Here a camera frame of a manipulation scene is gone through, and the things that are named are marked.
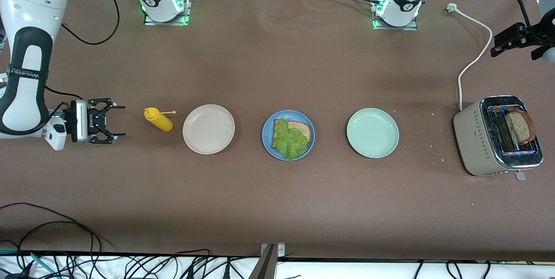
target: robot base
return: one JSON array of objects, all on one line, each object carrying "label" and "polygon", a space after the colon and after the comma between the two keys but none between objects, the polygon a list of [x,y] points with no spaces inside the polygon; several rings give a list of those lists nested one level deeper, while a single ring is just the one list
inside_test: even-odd
[{"label": "robot base", "polygon": [[193,0],[176,0],[176,6],[182,7],[184,10],[179,13],[175,18],[169,20],[167,22],[157,22],[150,18],[145,13],[144,16],[144,25],[151,25],[151,26],[186,26],[189,25],[189,16],[191,14],[191,3]]},{"label": "robot base", "polygon": [[376,12],[378,8],[382,6],[383,0],[378,0],[381,3],[373,3],[372,4],[372,23],[373,28],[375,30],[417,30],[418,26],[416,25],[416,18],[413,18],[411,22],[406,26],[391,26],[387,24],[383,18],[379,17]]}]

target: bread slice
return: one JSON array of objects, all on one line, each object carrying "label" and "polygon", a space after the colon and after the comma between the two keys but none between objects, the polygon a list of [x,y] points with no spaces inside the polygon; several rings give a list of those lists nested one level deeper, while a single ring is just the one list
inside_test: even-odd
[{"label": "bread slice", "polygon": [[527,144],[535,138],[535,126],[530,115],[522,110],[512,111],[505,115],[507,127],[513,140],[519,145]]},{"label": "bread slice", "polygon": [[[310,127],[307,124],[301,123],[300,121],[287,121],[287,125],[289,126],[289,128],[299,129],[301,133],[305,135],[305,137],[308,139],[310,143]],[[274,131],[274,139],[277,137],[277,135],[278,134]]]}]

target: mustard bottle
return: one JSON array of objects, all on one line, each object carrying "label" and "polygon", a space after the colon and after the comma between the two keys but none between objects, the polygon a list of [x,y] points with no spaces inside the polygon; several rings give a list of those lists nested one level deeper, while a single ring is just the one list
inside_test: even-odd
[{"label": "mustard bottle", "polygon": [[144,117],[162,131],[169,132],[173,128],[173,123],[164,115],[169,113],[175,114],[175,111],[160,112],[157,108],[147,108],[144,110]]}]

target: silver toaster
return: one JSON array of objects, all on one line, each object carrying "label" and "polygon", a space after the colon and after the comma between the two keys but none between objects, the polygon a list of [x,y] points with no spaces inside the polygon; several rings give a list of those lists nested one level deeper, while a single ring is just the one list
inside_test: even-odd
[{"label": "silver toaster", "polygon": [[513,95],[487,97],[457,113],[454,132],[464,167],[475,176],[515,173],[517,180],[526,179],[523,170],[543,162],[538,138],[524,145],[512,139],[505,115],[526,111],[521,99]]}]

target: power plug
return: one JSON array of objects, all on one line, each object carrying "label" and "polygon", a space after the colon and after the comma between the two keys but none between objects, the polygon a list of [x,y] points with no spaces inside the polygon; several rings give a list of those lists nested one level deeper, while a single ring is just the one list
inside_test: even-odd
[{"label": "power plug", "polygon": [[458,12],[456,3],[448,4],[446,9],[447,9],[447,12]]}]

